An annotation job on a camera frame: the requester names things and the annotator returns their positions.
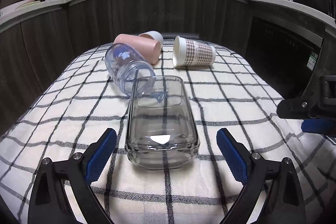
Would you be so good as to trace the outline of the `brown checked paper cup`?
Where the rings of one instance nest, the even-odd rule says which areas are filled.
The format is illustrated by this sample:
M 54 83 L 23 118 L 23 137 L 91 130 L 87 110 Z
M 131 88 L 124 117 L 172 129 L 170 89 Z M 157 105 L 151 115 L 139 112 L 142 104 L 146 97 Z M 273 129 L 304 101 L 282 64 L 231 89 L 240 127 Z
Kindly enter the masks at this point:
M 215 62 L 216 50 L 213 46 L 176 36 L 173 46 L 173 66 L 211 66 Z

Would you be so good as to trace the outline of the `clear blue-print plastic jar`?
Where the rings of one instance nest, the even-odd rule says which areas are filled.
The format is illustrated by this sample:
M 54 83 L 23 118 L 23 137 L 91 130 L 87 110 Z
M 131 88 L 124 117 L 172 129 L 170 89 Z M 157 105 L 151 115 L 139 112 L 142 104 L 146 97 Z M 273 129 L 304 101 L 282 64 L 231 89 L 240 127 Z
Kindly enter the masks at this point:
M 104 61 L 112 81 L 128 97 L 136 79 L 155 76 L 151 64 L 132 46 L 124 43 L 112 44 Z

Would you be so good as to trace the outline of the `white cup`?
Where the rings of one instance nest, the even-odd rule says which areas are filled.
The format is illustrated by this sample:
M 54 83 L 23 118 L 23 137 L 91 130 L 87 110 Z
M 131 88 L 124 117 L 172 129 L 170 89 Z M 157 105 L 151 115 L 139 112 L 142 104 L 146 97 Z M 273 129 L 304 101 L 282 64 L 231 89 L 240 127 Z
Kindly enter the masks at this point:
M 139 37 L 143 37 L 143 38 L 148 38 L 148 39 L 153 39 L 157 42 L 160 42 L 161 47 L 163 46 L 163 36 L 160 32 L 158 31 L 148 31 L 148 32 L 144 32 L 142 34 L 139 34 Z

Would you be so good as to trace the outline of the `pink cup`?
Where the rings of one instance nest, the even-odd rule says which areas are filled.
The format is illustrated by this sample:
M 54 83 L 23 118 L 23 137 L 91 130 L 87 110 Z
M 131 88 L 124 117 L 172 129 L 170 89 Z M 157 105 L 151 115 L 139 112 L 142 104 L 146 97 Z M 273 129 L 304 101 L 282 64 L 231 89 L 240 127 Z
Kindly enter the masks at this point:
M 161 54 L 161 43 L 159 41 L 141 36 L 119 34 L 113 43 L 123 43 L 133 47 L 152 65 L 158 62 Z

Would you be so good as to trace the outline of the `clear square glass cup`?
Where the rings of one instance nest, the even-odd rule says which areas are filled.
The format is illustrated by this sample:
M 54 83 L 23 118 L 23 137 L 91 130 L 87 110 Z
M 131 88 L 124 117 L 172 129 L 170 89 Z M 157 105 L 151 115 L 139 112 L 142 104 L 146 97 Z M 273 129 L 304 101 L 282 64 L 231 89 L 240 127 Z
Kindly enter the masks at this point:
M 200 140 L 183 79 L 136 79 L 128 107 L 125 151 L 147 170 L 177 169 L 198 155 Z

